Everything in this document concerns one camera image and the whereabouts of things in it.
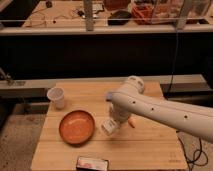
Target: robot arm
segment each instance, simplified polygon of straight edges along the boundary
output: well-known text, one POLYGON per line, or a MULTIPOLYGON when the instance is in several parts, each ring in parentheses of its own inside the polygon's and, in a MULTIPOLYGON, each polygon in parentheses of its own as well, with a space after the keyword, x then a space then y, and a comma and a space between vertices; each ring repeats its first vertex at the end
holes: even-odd
POLYGON ((213 143, 212 108, 148 97, 143 90, 143 81, 131 76, 111 93, 111 119, 102 124, 108 135, 134 113, 213 143))

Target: wooden bowl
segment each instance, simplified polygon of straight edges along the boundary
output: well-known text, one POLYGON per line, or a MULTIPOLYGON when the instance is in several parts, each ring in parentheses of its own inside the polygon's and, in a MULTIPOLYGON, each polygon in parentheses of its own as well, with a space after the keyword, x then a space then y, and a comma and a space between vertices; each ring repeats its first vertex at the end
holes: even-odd
POLYGON ((61 138, 69 144, 86 142, 94 133, 95 121, 91 114, 83 110, 68 113, 61 120, 59 133, 61 138))

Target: light wood surface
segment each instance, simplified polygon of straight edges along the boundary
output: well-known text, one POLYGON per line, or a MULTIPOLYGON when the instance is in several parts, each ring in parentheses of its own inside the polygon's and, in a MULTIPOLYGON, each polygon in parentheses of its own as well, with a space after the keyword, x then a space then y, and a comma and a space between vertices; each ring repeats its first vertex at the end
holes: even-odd
MULTIPOLYGON (((53 6, 46 8, 45 1, 40 1, 32 14, 22 27, 85 27, 85 20, 77 15, 77 10, 83 10, 83 1, 52 1, 53 6)), ((98 13, 94 19, 94 26, 107 27, 107 18, 115 11, 98 13)), ((213 24, 213 4, 207 12, 205 19, 213 24)), ((125 26, 138 26, 134 21, 129 21, 125 26)))
MULTIPOLYGON (((109 160, 110 170, 185 170, 184 155, 172 128, 134 115, 135 128, 125 123, 110 137, 102 132, 100 125, 108 117, 110 105, 105 95, 120 84, 58 83, 65 92, 66 107, 56 110, 50 104, 31 169, 76 170, 77 157, 87 156, 109 160), (92 138, 79 147, 63 142, 58 132, 62 117, 76 109, 91 113, 96 124, 92 138)), ((163 99, 156 82, 147 82, 144 94, 163 99)))

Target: small box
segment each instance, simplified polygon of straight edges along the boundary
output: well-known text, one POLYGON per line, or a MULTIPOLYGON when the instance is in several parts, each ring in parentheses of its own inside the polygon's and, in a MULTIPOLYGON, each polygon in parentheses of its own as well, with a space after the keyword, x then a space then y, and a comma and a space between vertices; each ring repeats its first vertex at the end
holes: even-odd
POLYGON ((78 157, 78 160, 76 163, 76 169, 78 171, 84 171, 84 170, 107 171, 108 165, 109 165, 108 160, 80 156, 78 157))

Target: plastic cup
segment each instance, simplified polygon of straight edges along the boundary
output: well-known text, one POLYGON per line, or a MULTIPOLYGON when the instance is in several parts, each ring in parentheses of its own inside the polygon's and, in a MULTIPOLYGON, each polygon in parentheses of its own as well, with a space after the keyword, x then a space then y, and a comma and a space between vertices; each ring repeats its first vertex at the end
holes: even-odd
POLYGON ((65 106, 64 91, 61 88, 51 88, 47 92, 47 98, 51 100, 56 109, 63 109, 65 106))

